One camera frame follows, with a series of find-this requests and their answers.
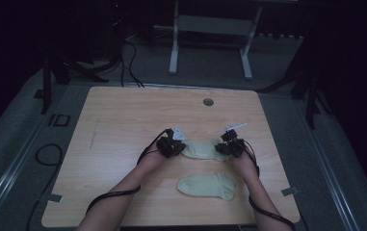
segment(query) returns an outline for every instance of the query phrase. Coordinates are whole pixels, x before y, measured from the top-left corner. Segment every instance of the dark background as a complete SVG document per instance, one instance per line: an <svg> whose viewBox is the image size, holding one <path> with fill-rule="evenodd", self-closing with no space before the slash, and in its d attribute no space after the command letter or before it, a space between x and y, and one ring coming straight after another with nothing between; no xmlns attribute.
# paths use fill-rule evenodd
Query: dark background
<svg viewBox="0 0 367 231"><path fill-rule="evenodd" d="M115 36L108 30L114 15L106 1L93 2L0 1L0 115L40 70L48 52L59 50L75 61L91 62L116 51L116 44L108 42ZM172 2L130 1L131 24L150 39L152 25L172 24ZM220 8L205 8L203 13L207 9L213 14ZM293 61L296 69L315 62L322 52L319 87L367 175L367 1L341 1L337 8L273 4L264 9L257 32L275 38L304 36Z"/></svg>

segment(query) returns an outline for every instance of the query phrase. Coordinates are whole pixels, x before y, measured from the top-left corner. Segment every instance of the cable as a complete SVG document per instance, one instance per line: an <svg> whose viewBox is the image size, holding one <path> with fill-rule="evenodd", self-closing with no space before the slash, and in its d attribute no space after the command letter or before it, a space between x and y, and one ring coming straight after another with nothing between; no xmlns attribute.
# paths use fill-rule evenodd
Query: cable
<svg viewBox="0 0 367 231"><path fill-rule="evenodd" d="M254 153L254 150L252 149L252 146L251 146L247 141L244 141L244 142L245 142L245 143L249 146L249 148L251 149L252 155L254 155L254 156L255 156L255 153ZM254 165L255 165L255 169L256 169L257 174L258 174L258 176L259 176L260 171L259 171L259 166L257 165L257 162L256 162L256 158L252 158L251 153L249 153L249 152L247 151L247 149L246 149L246 148L243 148L243 150L248 154L249 158L250 158L250 159L252 160L252 162L254 163ZM295 230L295 225L294 225L294 223L293 223L293 222L291 222L289 219L284 218L284 217L282 217L282 216L280 216L280 215L276 215L276 214L273 214L273 213L271 213L271 212L265 211L265 210L261 209L260 207L258 207L258 206L257 206L257 205L252 201L251 195L249 196L249 205L250 205L254 210L256 210L258 213L260 213L260 214L262 214L262 215L265 215L265 216L268 216L268 217L270 217L270 218L276 219L276 220L278 220L278 221L280 221L280 222L283 222L283 223L285 223L285 224L289 225L289 226L290 226L290 228L291 228L293 231Z"/></svg>
<svg viewBox="0 0 367 231"><path fill-rule="evenodd" d="M131 58L131 61L129 62L129 67L126 67L125 66L125 61L123 59L123 56L120 55L120 63L122 64L122 71L120 73L120 84L121 86L123 87L123 75L124 75L124 72L125 72L125 69L128 70L131 78L134 80L134 82L136 83L136 85L140 88L144 88L144 83L142 83L138 78L135 77L135 75L132 73L132 63L135 59L135 56L136 56L136 53L137 53L137 50L136 50L136 46L128 41L125 41L126 44L132 46L134 48L134 53L132 55L132 58Z"/></svg>
<svg viewBox="0 0 367 231"><path fill-rule="evenodd" d="M246 225L238 225L238 228L240 229L240 231L243 230L243 228L252 228L252 229L257 229L258 227L254 224L246 224Z"/></svg>
<svg viewBox="0 0 367 231"><path fill-rule="evenodd" d="M134 61L134 59L136 57L136 53L137 53L136 46L134 44L132 44L131 42L127 41L127 40L125 41L125 44L128 44L128 45L132 46L133 47L133 50L134 50L132 59L131 59L131 61L129 63L129 74L131 75L132 79L135 80L135 82L137 83L138 87L140 87L140 84L141 84L141 87L144 88L144 84L139 79L137 79L135 77L135 75L132 73L132 63L133 63L133 61Z"/></svg>
<svg viewBox="0 0 367 231"><path fill-rule="evenodd" d="M159 138L164 134L166 133L166 129L161 132L156 138L155 140L153 140L153 142L150 143L149 146L147 146L144 151L142 152L141 156L138 158L138 162L136 163L136 165L139 164L139 162L141 161L141 159L147 155L148 153L152 153L154 151L150 151L148 152L147 150L150 148L151 145L153 145L157 140L159 140ZM100 196L98 196L97 198L95 198L91 203L90 205L88 206L88 209L87 209L87 212L86 214L90 211L90 209L93 207L93 205L95 205L97 202L103 200L103 199L106 199L106 198L110 198L110 197L115 197L115 196L121 196L121 195L129 195L129 194L134 194L134 193L137 193L141 190L141 186L138 186L138 188L134 189L134 190L130 190L130 191L118 191L118 192L106 192Z"/></svg>
<svg viewBox="0 0 367 231"><path fill-rule="evenodd" d="M39 154L42 151L42 149L44 149L45 147L49 147L49 146L57 147L57 149L59 150L60 160L57 163L46 163L46 162L43 162L39 158ZM47 189L50 186L51 182L54 180L55 176L57 175L58 170L60 169L60 166L63 163L63 160L64 160L63 150L62 150L62 148L59 145L57 145L55 143L46 144L46 145L42 146L41 148L39 148L39 150L37 150L37 152L36 152L36 161L39 164L41 164L43 166L47 166L47 167L53 167L53 166L55 166L56 168L54 170L54 173L51 175L50 179L48 180L47 184L44 186L44 189L42 190L41 195L39 196L39 198L37 199L37 201L33 205L33 208L31 210L30 216L27 218L26 230L30 230L30 223L31 223L31 220L33 218L33 214L36 211L36 208L39 205L39 202L41 201L42 196L45 194L45 192L47 191Z"/></svg>

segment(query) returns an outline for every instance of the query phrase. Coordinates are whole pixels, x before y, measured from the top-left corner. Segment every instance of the metal stand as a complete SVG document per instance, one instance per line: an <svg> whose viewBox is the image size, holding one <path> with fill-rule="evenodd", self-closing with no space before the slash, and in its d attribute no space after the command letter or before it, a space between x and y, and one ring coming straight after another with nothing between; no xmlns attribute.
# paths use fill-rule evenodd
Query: metal stand
<svg viewBox="0 0 367 231"><path fill-rule="evenodd" d="M175 74L177 72L177 60L179 54L178 32L193 31L247 36L248 39L246 46L240 49L240 58L243 64L245 78L248 80L252 79L248 54L261 12L262 7L259 7L254 20L182 15L179 14L179 1L176 0L174 2L173 47L171 49L169 73Z"/></svg>

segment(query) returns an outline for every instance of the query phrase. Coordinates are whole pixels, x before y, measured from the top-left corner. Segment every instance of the metal frame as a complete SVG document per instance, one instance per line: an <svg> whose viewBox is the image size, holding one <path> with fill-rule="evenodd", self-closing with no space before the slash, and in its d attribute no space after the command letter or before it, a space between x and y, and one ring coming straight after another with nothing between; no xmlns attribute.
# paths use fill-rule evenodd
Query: metal frame
<svg viewBox="0 0 367 231"><path fill-rule="evenodd" d="M309 124L304 119L303 112L301 111L301 107L298 107L297 102L295 102L295 106L297 108L298 114L302 121L304 121L305 129L309 134L309 137L311 138L315 152L314 155L318 161L319 167L324 174L325 181L327 182L329 192L332 195L333 202L336 205L336 208L339 212L340 218L342 219L343 224L345 225L346 230L348 231L359 231L361 230L357 219L354 215L354 211L351 208L351 205L348 201L347 196L343 192L342 186L340 185L336 174L333 171L333 167L330 164L330 161L328 159L328 154L324 150L324 148L321 145L321 142L319 141L319 138L315 132L315 130L312 130Z"/></svg>
<svg viewBox="0 0 367 231"><path fill-rule="evenodd" d="M18 175L21 173L21 170L24 168L24 165L27 161L27 159L32 154L31 148L33 147L36 139L38 138L39 133L41 132L41 129L43 125L47 124L48 118L52 115L52 112L54 109L56 109L60 103L60 100L63 95L66 92L66 86L57 86L57 89L55 90L55 96L54 101L50 106L50 110L46 112L45 115L42 116L42 118L39 119L36 126L33 128L31 134L27 138L27 140L23 143L18 153L16 153L16 156L14 160L11 162L8 169L5 171L3 176L0 178L0 208L3 205L6 197L9 194L9 191L11 190L12 186L15 183L15 180L17 179Z"/></svg>
<svg viewBox="0 0 367 231"><path fill-rule="evenodd" d="M194 31L247 36L248 39L245 47L240 49L240 58L243 64L245 78L248 80L252 79L248 54L261 12L262 7L259 7L254 20L180 15L179 1L174 1L173 47L171 49L169 73L175 74L177 72L177 61L179 55L178 32Z"/></svg>

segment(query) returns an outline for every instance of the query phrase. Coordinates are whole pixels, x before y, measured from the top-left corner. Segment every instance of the round hole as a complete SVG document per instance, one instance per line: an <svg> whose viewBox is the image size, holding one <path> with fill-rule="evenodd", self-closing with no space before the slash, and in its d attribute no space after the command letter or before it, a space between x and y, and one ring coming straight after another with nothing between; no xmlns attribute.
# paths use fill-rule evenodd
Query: round hole
<svg viewBox="0 0 367 231"><path fill-rule="evenodd" d="M211 99L211 98L205 98L204 100L203 100L203 104L205 105L205 106L213 106L213 104L214 104L214 101L213 101L213 99Z"/></svg>

